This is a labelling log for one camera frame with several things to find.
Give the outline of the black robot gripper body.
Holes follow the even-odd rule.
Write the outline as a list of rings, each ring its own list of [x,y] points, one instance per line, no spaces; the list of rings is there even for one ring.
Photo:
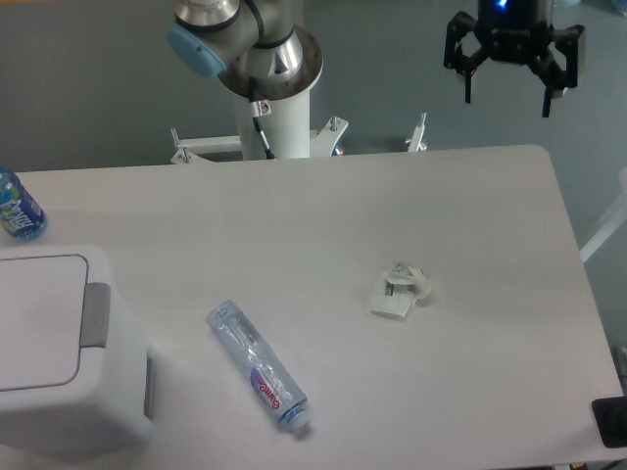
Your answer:
[[[528,63],[548,50],[552,14],[552,1],[479,1],[475,36],[493,61]]]

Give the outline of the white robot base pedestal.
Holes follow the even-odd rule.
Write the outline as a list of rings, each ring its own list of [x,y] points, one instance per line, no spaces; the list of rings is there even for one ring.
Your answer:
[[[244,161],[324,158],[343,154],[341,140],[349,122],[333,116],[321,128],[311,127],[311,92],[304,90],[280,100],[251,103],[233,96],[237,133],[232,136],[181,139],[170,130],[175,165],[191,164],[205,156],[237,153]]]

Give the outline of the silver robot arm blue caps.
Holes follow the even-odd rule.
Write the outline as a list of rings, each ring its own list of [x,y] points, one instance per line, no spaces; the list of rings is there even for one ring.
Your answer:
[[[284,49],[296,36],[287,1],[177,1],[167,38],[199,75],[217,76],[241,63],[250,50]],[[577,87],[584,64],[581,24],[556,29],[550,1],[481,1],[478,15],[458,12],[447,24],[443,65],[464,79],[486,61],[525,66],[544,84],[542,115],[553,100]]]

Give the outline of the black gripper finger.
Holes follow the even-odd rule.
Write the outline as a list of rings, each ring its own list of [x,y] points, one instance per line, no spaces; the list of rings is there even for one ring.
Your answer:
[[[545,87],[542,117],[548,118],[552,102],[578,86],[585,65],[586,28],[575,24],[566,29],[549,29],[549,36],[528,68]]]
[[[473,33],[479,42],[479,48],[470,56],[464,54],[462,46],[463,39],[469,33]],[[466,12],[457,12],[447,24],[443,65],[447,70],[455,70],[463,78],[466,104],[472,101],[473,76],[490,56],[488,42],[488,27]]]

